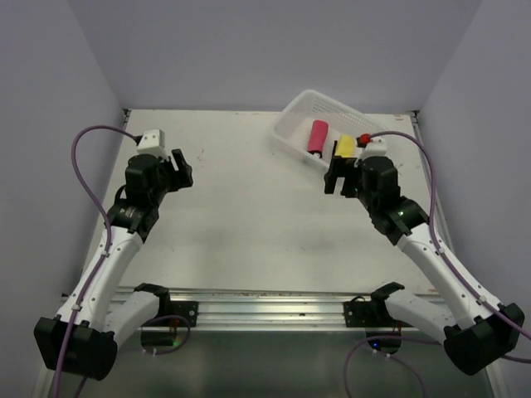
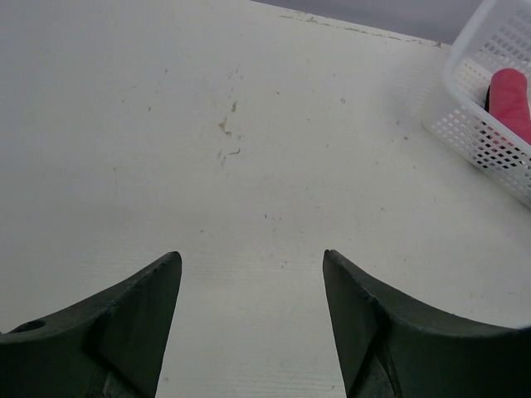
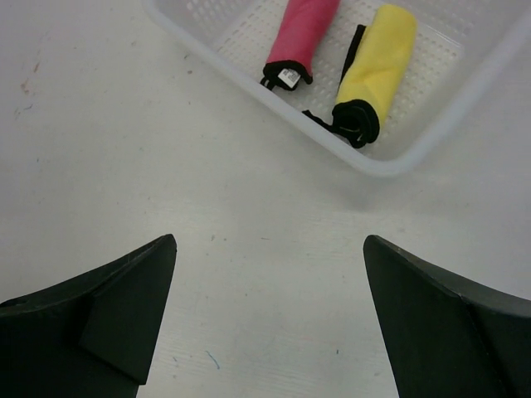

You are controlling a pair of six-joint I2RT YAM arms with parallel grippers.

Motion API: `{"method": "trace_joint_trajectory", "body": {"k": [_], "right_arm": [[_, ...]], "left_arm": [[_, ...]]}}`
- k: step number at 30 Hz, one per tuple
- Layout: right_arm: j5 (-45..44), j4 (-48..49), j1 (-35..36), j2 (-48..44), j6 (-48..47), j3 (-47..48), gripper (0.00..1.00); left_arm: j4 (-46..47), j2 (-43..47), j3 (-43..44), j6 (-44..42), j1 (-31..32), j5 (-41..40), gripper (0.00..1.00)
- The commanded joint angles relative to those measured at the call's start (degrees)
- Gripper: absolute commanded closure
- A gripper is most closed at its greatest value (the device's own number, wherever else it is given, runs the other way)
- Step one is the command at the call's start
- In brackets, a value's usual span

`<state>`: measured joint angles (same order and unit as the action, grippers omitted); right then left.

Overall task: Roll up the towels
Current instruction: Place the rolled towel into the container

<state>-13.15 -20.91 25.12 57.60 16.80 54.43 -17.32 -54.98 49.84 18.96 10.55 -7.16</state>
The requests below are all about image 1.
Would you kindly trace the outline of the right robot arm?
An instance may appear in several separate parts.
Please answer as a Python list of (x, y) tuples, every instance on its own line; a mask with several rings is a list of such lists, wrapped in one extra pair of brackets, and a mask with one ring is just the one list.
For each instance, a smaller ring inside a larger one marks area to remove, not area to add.
[(383, 326), (396, 320), (419, 329), (439, 342), (451, 362), (469, 376), (515, 348), (524, 312), (478, 287), (431, 232), (430, 218), (421, 206), (401, 194), (398, 172), (389, 158), (334, 156), (324, 175), (325, 193), (334, 192), (338, 178), (343, 179), (342, 196), (362, 203), (375, 229), (413, 261), (446, 303), (438, 307), (392, 282), (373, 291), (369, 301), (353, 303), (354, 314)]

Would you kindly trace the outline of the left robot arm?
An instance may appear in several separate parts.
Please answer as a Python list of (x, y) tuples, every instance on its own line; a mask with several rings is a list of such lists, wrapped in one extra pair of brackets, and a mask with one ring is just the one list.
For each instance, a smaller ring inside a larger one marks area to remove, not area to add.
[(93, 259), (53, 318), (40, 318), (34, 337), (45, 366), (101, 381), (125, 341), (145, 324), (173, 318), (168, 289), (142, 283), (117, 309), (111, 301), (124, 272), (159, 219), (163, 199), (193, 185), (183, 152), (170, 157), (142, 153), (128, 161), (125, 183), (114, 196)]

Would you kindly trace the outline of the grey and yellow towel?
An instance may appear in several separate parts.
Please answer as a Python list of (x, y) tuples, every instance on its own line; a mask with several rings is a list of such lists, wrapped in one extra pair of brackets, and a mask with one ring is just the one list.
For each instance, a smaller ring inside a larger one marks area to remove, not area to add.
[(347, 134), (342, 134), (334, 141), (331, 158), (353, 158), (356, 148), (355, 139)]

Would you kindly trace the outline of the grey and pink towel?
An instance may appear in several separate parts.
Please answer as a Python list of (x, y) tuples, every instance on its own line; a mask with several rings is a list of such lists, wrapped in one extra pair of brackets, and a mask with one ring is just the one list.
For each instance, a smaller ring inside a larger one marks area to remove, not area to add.
[(307, 144), (307, 152), (317, 158), (322, 158), (324, 144), (328, 136), (329, 124), (323, 120), (315, 120), (312, 123), (309, 140)]

